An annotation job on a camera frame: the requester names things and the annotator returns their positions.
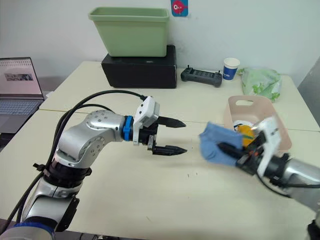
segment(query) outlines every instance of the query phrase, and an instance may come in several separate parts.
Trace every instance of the white robot part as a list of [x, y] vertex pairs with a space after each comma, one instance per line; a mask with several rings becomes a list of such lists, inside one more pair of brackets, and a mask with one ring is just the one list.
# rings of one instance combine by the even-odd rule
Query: white robot part
[[263, 146], [263, 157], [257, 169], [260, 177], [263, 177], [272, 156], [278, 150], [281, 142], [281, 136], [278, 129], [277, 119], [275, 117], [268, 117], [259, 122], [252, 128], [253, 132], [263, 132], [265, 143]]
[[133, 145], [139, 145], [139, 131], [143, 127], [149, 127], [157, 121], [160, 115], [160, 105], [152, 96], [148, 96], [137, 108], [133, 121]]

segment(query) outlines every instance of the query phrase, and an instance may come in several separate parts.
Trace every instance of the table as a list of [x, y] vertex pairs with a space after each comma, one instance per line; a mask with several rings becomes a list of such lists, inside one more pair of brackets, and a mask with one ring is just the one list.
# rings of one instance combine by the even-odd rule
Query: table
[[[33, 163], [47, 161], [62, 114], [37, 111], [0, 153], [0, 218], [38, 174]], [[76, 113], [67, 127], [85, 116]], [[303, 239], [315, 214], [237, 168], [207, 163], [198, 137], [205, 126], [159, 128], [159, 146], [188, 150], [177, 156], [152, 155], [132, 142], [108, 144], [83, 182], [69, 230], [142, 239]], [[320, 133], [288, 132], [292, 156], [320, 167]]]
[[[212, 121], [223, 124], [223, 113], [228, 98], [242, 95], [241, 81], [237, 76], [233, 81], [224, 80], [220, 88], [183, 82], [178, 70], [176, 89], [128, 89], [146, 96], [153, 96], [160, 103], [162, 116], [186, 122], [206, 123]], [[282, 76], [282, 90], [278, 101], [273, 104], [284, 125], [288, 129], [319, 131], [320, 128], [289, 76]], [[99, 62], [83, 62], [40, 106], [42, 110], [67, 111], [90, 94], [114, 89], [107, 81]], [[135, 115], [138, 98], [126, 94], [108, 94], [97, 97], [90, 103], [110, 107], [122, 115]], [[93, 109], [83, 108], [79, 113], [90, 113]]]

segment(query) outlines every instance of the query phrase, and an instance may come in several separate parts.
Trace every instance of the blue cloth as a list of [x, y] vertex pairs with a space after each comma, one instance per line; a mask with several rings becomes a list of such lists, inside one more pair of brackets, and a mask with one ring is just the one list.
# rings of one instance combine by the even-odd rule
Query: blue cloth
[[237, 149], [242, 149], [242, 134], [208, 122], [204, 132], [199, 136], [200, 151], [204, 159], [215, 164], [236, 165], [236, 159], [223, 153], [217, 144], [227, 143]]

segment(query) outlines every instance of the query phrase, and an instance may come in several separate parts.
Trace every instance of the remote controller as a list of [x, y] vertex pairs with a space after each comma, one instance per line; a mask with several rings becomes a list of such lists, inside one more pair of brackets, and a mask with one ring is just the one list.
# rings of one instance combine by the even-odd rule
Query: remote controller
[[222, 83], [222, 74], [219, 72], [200, 71], [188, 67], [181, 73], [181, 80], [184, 82], [192, 81], [202, 84], [210, 84], [216, 88]]

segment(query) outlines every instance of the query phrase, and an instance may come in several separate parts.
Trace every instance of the robotic arm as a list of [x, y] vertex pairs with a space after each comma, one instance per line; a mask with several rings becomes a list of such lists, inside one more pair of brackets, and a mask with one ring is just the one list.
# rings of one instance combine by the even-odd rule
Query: robotic arm
[[[236, 166], [258, 179], [271, 191], [284, 197], [295, 199], [316, 213], [315, 220], [308, 226], [309, 239], [320, 239], [320, 168], [297, 159], [289, 159], [285, 153], [278, 157], [275, 153], [281, 142], [277, 120], [269, 117], [252, 128], [255, 140], [244, 150], [238, 150], [227, 143], [219, 143], [219, 148], [234, 157]], [[280, 189], [264, 183], [262, 177]]]
[[159, 116], [160, 106], [149, 96], [138, 107], [135, 118], [108, 110], [90, 113], [83, 122], [65, 131], [53, 161], [27, 202], [22, 223], [0, 236], [5, 239], [51, 240], [54, 232], [66, 230], [77, 210], [76, 198], [83, 179], [92, 173], [101, 150], [110, 142], [133, 141], [147, 145], [154, 155], [172, 156], [187, 150], [177, 146], [156, 146], [158, 126], [181, 128], [176, 119]]

